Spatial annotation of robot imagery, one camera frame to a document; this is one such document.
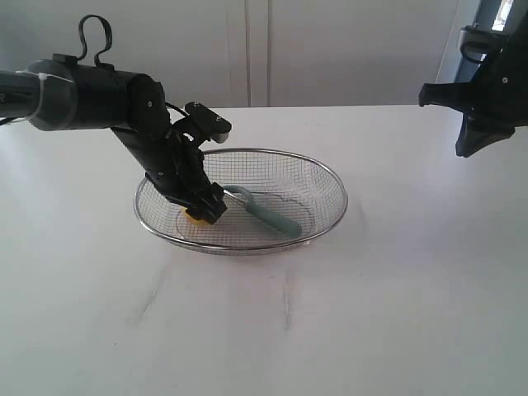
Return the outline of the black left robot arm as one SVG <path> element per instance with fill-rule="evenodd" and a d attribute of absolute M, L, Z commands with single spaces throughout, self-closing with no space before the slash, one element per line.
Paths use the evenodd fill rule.
<path fill-rule="evenodd" d="M 72 56 L 57 54 L 1 73 L 4 124 L 24 119 L 43 131 L 109 129 L 158 193 L 193 219 L 213 224 L 227 206 L 223 188 L 205 173 L 200 146 L 222 144 L 232 126 L 199 102 L 187 103 L 177 121 L 172 108 L 150 76 L 81 65 Z"/>

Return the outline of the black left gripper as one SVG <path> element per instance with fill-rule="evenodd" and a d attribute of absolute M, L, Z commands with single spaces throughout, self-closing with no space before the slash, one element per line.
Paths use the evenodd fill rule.
<path fill-rule="evenodd" d="M 166 130 L 164 135 L 145 133 L 145 177 L 168 200 L 192 205 L 187 213 L 194 219 L 214 224 L 227 206 L 224 188 L 211 183 L 204 171 L 199 146 L 206 140 L 201 132 L 190 130 Z"/>

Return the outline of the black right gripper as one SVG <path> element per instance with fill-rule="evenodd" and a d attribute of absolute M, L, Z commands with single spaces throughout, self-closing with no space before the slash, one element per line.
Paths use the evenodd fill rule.
<path fill-rule="evenodd" d="M 527 125 L 527 56 L 511 48 L 484 64 L 470 82 L 424 83 L 418 105 L 482 116 L 463 115 L 455 152 L 469 158 L 490 144 L 510 139 L 515 127 Z"/>

